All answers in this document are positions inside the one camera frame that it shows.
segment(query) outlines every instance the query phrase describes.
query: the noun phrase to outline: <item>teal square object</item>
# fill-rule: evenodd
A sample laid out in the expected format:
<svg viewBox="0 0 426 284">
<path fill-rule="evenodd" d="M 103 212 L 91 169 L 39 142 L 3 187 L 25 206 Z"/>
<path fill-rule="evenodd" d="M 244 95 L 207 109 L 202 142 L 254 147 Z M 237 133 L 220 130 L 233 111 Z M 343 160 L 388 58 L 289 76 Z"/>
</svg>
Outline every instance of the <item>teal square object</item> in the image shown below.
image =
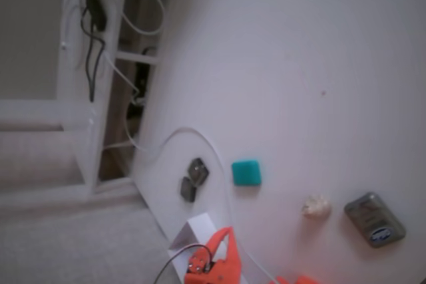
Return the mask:
<svg viewBox="0 0 426 284">
<path fill-rule="evenodd" d="M 231 167 L 236 186 L 259 186 L 262 183 L 259 162 L 256 160 L 237 161 Z"/>
</svg>

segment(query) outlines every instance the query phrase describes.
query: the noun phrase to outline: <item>shelf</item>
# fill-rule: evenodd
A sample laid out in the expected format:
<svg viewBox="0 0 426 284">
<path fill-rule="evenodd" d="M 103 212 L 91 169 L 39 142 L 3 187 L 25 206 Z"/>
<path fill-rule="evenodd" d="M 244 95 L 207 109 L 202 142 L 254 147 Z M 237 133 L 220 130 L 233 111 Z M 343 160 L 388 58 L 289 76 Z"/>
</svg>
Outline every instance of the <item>shelf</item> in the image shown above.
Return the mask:
<svg viewBox="0 0 426 284">
<path fill-rule="evenodd" d="M 126 53 L 124 51 L 117 51 L 116 58 L 125 61 L 133 61 L 135 63 L 146 63 L 152 66 L 155 66 L 158 63 L 158 59 L 156 57 L 140 55 L 137 53 Z"/>
</svg>

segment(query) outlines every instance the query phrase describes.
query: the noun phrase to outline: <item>dark gray square object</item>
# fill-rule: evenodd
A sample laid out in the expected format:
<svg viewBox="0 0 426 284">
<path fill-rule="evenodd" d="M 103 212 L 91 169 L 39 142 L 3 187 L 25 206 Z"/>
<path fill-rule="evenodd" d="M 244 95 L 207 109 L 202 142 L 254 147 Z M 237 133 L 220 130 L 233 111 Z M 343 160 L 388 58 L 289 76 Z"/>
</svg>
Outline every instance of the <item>dark gray square object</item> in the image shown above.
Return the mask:
<svg viewBox="0 0 426 284">
<path fill-rule="evenodd" d="M 208 177 L 209 171 L 207 167 L 204 165 L 204 162 L 200 159 L 193 159 L 188 168 L 189 178 L 192 181 L 192 184 L 195 186 L 201 186 L 206 178 Z"/>
<path fill-rule="evenodd" d="M 345 206 L 345 213 L 374 248 L 382 247 L 405 237 L 406 231 L 385 202 L 369 192 Z"/>
<path fill-rule="evenodd" d="M 180 195 L 185 201 L 193 203 L 195 201 L 196 192 L 197 188 L 193 186 L 191 180 L 185 176 L 180 185 Z"/>
</svg>

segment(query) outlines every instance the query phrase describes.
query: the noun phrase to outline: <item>black power adapter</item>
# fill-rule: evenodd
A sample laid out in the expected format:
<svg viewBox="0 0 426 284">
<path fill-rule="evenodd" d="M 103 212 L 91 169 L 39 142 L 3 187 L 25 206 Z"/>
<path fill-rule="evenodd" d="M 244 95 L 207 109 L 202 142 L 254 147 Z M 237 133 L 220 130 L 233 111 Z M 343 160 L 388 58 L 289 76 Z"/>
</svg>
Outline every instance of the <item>black power adapter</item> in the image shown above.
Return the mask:
<svg viewBox="0 0 426 284">
<path fill-rule="evenodd" d="M 104 31 L 107 27 L 107 15 L 99 0 L 86 0 L 86 7 L 91 14 L 92 23 L 97 31 Z"/>
</svg>

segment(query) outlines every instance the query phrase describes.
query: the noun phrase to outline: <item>orange object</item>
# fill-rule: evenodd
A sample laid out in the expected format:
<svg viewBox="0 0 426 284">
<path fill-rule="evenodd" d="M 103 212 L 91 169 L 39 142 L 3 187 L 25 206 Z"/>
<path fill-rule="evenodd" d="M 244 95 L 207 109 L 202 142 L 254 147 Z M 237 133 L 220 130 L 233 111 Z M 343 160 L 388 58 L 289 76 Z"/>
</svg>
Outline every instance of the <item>orange object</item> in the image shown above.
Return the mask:
<svg viewBox="0 0 426 284">
<path fill-rule="evenodd" d="M 208 261 L 208 253 L 201 247 L 189 259 L 188 273 L 184 279 L 185 284 L 238 284 L 240 282 L 242 265 L 232 227 L 225 227 L 217 231 L 206 246 L 214 256 L 220 242 L 227 235 L 229 239 L 226 259 L 217 260 L 212 268 L 207 273 L 204 273 L 203 270 Z"/>
<path fill-rule="evenodd" d="M 310 279 L 306 276 L 301 276 L 296 281 L 296 284 L 319 284 L 318 282 L 315 282 L 313 279 Z"/>
</svg>

